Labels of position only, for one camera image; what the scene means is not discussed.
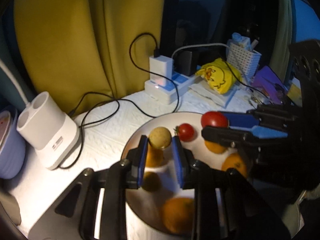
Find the large red tomato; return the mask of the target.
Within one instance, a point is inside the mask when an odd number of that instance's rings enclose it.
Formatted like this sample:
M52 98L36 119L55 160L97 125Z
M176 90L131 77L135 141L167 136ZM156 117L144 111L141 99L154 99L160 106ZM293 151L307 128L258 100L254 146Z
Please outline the large red tomato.
M213 126L226 128L229 125L228 119L220 112L209 111L201 116L202 127Z

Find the orange mandarin without stem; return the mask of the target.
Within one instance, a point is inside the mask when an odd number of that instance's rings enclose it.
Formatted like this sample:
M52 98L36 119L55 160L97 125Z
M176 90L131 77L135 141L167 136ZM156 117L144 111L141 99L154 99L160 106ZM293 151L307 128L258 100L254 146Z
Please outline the orange mandarin without stem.
M194 213L193 198L171 198L161 208L163 225L168 231L176 235L191 234Z

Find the white desk lamp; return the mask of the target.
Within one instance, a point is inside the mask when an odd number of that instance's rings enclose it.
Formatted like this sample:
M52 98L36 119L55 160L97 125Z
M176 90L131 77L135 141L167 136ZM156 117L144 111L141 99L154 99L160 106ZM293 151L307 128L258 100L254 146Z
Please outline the white desk lamp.
M4 62L1 62L1 69L25 104L25 109L17 119L17 132L34 148L45 168L58 168L77 143L80 128L60 109L47 91L29 101Z

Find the brown longan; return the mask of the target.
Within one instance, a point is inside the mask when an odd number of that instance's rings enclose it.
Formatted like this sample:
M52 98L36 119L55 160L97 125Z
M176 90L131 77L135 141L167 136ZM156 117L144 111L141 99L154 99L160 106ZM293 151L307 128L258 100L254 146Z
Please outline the brown longan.
M165 127L156 127L149 134L149 143L156 149L167 148L171 143L171 133Z

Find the lavender bowl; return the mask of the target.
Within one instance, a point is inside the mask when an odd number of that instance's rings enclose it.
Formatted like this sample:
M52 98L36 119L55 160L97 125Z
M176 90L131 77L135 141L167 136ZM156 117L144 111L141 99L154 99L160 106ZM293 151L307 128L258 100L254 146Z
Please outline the lavender bowl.
M24 159L26 145L25 140L17 131L18 112L13 106L7 106L2 109L10 113L10 126L7 130L7 136L1 146L1 179L12 179L21 170Z

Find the white charger plug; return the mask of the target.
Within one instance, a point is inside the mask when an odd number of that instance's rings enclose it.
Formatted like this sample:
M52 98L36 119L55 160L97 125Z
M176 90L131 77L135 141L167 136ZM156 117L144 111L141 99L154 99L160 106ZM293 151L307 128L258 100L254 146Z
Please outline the white charger plug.
M170 84L170 81L167 78L172 78L172 68L173 68L173 59L166 56L149 57L149 71L152 72L150 74L150 80L165 87Z

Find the oval orange kumquat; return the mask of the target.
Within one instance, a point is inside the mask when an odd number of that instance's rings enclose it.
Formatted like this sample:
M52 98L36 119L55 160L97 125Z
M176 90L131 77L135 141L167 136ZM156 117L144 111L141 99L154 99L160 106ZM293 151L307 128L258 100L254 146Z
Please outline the oval orange kumquat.
M163 150L156 149L148 144L148 150L146 155L146 167L160 167L164 161Z

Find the yellow curtain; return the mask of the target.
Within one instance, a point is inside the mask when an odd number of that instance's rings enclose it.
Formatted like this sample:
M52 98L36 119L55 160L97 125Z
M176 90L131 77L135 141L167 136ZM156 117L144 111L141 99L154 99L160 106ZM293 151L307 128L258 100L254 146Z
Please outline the yellow curtain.
M18 48L37 92L64 111L144 89L164 0L14 0Z

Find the orange mandarin with stem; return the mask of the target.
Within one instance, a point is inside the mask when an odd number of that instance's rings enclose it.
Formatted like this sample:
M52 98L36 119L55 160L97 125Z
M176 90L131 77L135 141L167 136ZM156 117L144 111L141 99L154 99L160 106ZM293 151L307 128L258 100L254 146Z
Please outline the orange mandarin with stem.
M244 159L238 152L230 154L221 166L222 171L227 171L229 168L236 169L245 178L249 175L249 162Z

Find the white ceramic plate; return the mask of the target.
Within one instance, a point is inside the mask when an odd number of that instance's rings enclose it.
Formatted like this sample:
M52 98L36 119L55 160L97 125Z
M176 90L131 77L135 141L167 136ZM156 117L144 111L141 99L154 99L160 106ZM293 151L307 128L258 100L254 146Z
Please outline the white ceramic plate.
M192 151L196 159L206 163L211 168L220 169L225 159L236 152L235 148L228 148L224 153L213 153L204 144L201 137L201 114L193 112L178 112L161 115L152 119L138 128L127 141L122 153L124 159L129 150L138 146L142 135L149 135L157 127L167 128L172 135L175 134L176 126L188 123L195 129L195 139L191 142L182 142L182 146ZM141 221L143 232L147 230L155 231L155 236L151 239L189 239L190 234L171 233L164 226L161 218L160 208L166 200L170 198L193 198L193 190L182 190L179 188L174 163L172 159L171 146L163 150L163 163L156 167L146 167L146 186L137 190L127 190L126 202L137 220Z

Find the small red cherry tomato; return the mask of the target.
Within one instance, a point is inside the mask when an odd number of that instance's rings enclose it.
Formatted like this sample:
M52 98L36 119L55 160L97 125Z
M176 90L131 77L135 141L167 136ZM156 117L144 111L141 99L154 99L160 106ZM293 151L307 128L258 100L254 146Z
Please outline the small red cherry tomato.
M195 130L190 124L183 123L175 127L175 134L179 137L180 141L190 142L195 137Z

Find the white power strip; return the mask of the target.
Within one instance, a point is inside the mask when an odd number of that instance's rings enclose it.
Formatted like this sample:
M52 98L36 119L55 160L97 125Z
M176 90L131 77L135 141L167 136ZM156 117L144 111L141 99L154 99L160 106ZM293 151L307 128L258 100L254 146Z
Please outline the white power strip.
M185 76L174 72L172 80L178 88L178 95L183 96L191 85L201 81L201 77L196 75ZM148 80L145 82L145 92L152 98L166 105L177 100L175 86L170 81L168 81L165 86L161 86L152 80Z

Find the green-brown longan front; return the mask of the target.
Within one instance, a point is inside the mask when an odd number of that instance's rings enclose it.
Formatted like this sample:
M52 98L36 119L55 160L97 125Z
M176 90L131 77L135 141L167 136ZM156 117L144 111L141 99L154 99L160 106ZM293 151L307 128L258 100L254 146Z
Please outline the green-brown longan front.
M155 172L146 172L143 177L142 188L148 192L156 192L162 187L162 182Z

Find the purple cloth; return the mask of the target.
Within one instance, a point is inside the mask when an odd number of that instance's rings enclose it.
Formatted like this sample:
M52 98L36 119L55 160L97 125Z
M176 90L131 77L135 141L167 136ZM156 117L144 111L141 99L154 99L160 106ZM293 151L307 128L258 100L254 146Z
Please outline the purple cloth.
M278 105L283 103L287 94L287 89L269 66L264 66L257 71L253 78L252 86L262 89L262 92L264 92L273 103Z

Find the round orange kumquat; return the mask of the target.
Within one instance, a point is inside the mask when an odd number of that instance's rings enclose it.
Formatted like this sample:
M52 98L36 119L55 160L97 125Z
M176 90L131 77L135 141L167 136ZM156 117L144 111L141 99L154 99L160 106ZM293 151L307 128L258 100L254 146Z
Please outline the round orange kumquat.
M222 146L222 145L215 143L215 142L205 140L204 144L210 152L213 152L215 154L223 154L224 152L226 152L228 150L227 147Z

